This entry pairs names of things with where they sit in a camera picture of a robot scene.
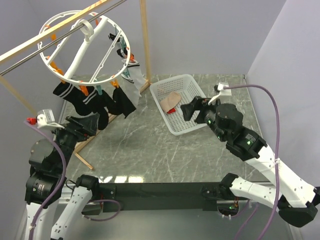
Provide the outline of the black beige red sock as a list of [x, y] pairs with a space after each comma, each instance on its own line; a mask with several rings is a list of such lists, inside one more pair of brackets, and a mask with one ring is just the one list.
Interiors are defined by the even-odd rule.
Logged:
[[112, 115], [124, 115], [124, 118], [126, 119], [131, 113], [136, 110], [134, 104], [120, 87], [116, 87], [114, 89], [112, 97], [106, 94], [104, 98], [106, 108]]

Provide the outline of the white round clip hanger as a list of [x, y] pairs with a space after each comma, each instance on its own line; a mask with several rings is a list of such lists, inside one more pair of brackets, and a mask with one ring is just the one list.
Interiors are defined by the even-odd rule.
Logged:
[[[93, 17], [93, 20], [95, 22], [97, 22], [96, 26], [93, 26], [88, 20], [81, 18], [77, 20], [70, 28], [70, 30], [73, 31], [77, 27], [80, 27], [80, 31], [83, 33], [84, 38], [75, 54], [75, 57], [73, 58], [70, 66], [64, 74], [59, 73], [57, 69], [51, 66], [51, 63], [53, 63], [58, 54], [63, 50], [65, 44], [71, 37], [70, 35], [63, 37], [58, 41], [57, 44], [54, 44], [53, 46], [55, 47], [55, 49], [50, 55], [44, 54], [45, 46], [42, 42], [37, 44], [37, 48], [41, 50], [39, 55], [45, 66], [59, 79], [77, 86], [93, 86], [98, 88], [99, 86], [101, 87], [108, 82], [114, 81], [119, 75], [127, 70], [127, 68], [129, 67], [129, 62], [131, 61], [131, 46], [129, 43], [129, 39], [127, 38], [123, 29], [112, 19], [105, 15], [98, 15], [98, 13], [96, 12], [90, 12], [89, 15]], [[115, 37], [111, 38], [111, 44], [106, 50], [106, 53], [98, 64], [97, 68], [95, 69], [95, 72], [88, 81], [72, 79], [74, 73], [76, 72], [76, 70], [80, 66], [82, 59], [84, 58], [85, 53], [88, 51], [89, 46], [95, 41], [98, 35], [102, 32], [103, 28], [107, 26], [110, 26], [114, 29]], [[103, 69], [107, 59], [111, 55], [112, 51], [116, 49], [116, 47], [121, 47], [122, 49], [124, 49], [124, 59], [121, 61], [122, 67], [118, 70], [118, 72], [111, 75], [109, 78], [99, 80], [98, 75], [100, 71]]]

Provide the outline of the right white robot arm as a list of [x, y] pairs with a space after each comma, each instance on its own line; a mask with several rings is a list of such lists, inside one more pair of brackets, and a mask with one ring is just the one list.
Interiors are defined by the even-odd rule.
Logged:
[[218, 194], [230, 200], [242, 197], [270, 208], [288, 224], [301, 228], [314, 220], [320, 203], [320, 189], [293, 172], [255, 131], [243, 126], [243, 114], [231, 103], [196, 96], [190, 103], [181, 105], [183, 119], [190, 121], [194, 112], [199, 114], [197, 124], [207, 124], [216, 137], [225, 142], [226, 149], [243, 162], [263, 174], [273, 187], [249, 182], [236, 174], [228, 173], [219, 183]]

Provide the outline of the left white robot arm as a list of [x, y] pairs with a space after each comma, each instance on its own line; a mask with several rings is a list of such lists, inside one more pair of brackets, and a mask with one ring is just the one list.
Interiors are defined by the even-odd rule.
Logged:
[[27, 240], [69, 240], [72, 226], [89, 201], [100, 195], [97, 177], [82, 175], [76, 180], [71, 197], [57, 221], [54, 221], [62, 191], [67, 181], [66, 169], [76, 144], [96, 135], [99, 115], [68, 116], [67, 123], [56, 123], [52, 110], [44, 109], [26, 125], [36, 131], [50, 130], [55, 138], [45, 136], [30, 151], [30, 176], [26, 181]]

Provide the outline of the black striped sock at left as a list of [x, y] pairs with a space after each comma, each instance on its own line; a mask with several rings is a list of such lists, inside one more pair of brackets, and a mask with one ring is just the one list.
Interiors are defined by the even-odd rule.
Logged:
[[54, 95], [71, 103], [76, 112], [80, 116], [87, 116], [97, 111], [89, 106], [90, 100], [95, 96], [94, 91], [89, 91], [88, 96], [85, 96], [81, 90], [70, 83], [59, 83], [58, 86], [52, 92]]

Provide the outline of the white plastic mesh basket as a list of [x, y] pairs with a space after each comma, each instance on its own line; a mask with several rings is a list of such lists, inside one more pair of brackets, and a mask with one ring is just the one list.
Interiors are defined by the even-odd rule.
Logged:
[[[169, 131], [174, 136], [183, 135], [206, 126], [206, 124], [197, 124], [195, 119], [199, 115], [199, 111], [196, 110], [191, 117], [190, 121], [184, 121], [181, 105], [190, 103], [194, 97], [199, 96], [205, 98], [206, 95], [190, 74], [182, 74], [173, 76], [167, 79], [159, 80], [151, 84], [149, 87], [151, 95], [158, 107], [161, 116], [164, 119]], [[165, 113], [160, 102], [165, 99], [171, 92], [177, 92], [181, 96], [181, 100], [174, 107], [175, 112], [167, 114]]]

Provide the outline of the white striped hanging sock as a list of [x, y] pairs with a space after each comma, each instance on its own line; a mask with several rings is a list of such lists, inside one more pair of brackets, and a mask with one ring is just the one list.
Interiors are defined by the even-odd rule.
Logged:
[[137, 107], [141, 97], [140, 91], [136, 88], [134, 81], [124, 74], [121, 74], [124, 82], [124, 92], [132, 104]]

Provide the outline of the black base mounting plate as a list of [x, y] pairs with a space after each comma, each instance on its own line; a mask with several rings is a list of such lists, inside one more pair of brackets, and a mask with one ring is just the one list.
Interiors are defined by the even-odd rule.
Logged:
[[216, 211], [218, 201], [237, 197], [218, 182], [101, 183], [105, 199], [120, 203], [122, 211], [193, 210]]

